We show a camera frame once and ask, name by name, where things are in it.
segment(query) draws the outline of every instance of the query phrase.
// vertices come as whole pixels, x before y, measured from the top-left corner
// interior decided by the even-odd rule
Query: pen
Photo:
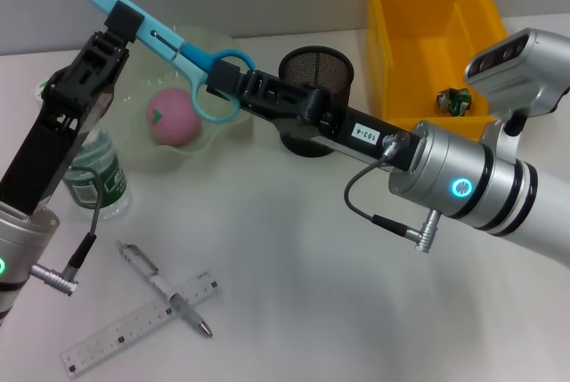
[[[119,251],[134,269],[168,301],[180,317],[202,335],[212,337],[212,330],[194,308],[168,286],[159,275],[159,268],[135,245],[119,243]]]

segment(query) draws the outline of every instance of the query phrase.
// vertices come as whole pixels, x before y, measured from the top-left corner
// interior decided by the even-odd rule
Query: camera
[[[570,89],[570,38],[526,28],[477,54],[463,80],[497,118],[550,113]]]

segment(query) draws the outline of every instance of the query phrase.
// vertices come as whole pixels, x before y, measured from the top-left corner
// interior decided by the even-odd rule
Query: green bowl
[[[238,47],[230,37],[205,28],[184,26],[174,29],[188,42],[208,53]],[[239,65],[242,72],[247,71],[243,61],[233,57],[227,60]],[[251,119],[250,114],[240,110],[233,121],[226,124],[215,125],[203,121],[199,135],[183,145],[158,143],[151,136],[144,113],[153,95],[171,87],[188,92],[191,90],[190,83],[171,64],[138,41],[131,45],[129,59],[115,85],[115,100],[102,119],[121,158],[133,161],[162,158],[163,151],[185,156],[197,155],[208,150],[220,133]],[[207,93],[205,85],[199,89],[198,98],[201,107],[214,116],[222,116],[232,109],[229,102]]]

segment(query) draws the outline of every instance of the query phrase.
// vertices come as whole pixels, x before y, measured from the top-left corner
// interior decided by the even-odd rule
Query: clear plastic ruler
[[[191,305],[203,302],[218,290],[219,280],[210,270],[174,288]],[[152,300],[61,353],[65,371],[70,379],[78,378],[174,318],[175,310],[168,303],[159,298]]]

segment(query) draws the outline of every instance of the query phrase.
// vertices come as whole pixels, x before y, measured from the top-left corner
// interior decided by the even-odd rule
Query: yellow plastic bin
[[[471,58],[506,36],[493,0],[369,0],[372,114],[407,130],[427,120],[477,140],[493,120],[487,100],[469,89],[471,109],[454,118],[437,108],[436,96],[466,87]]]

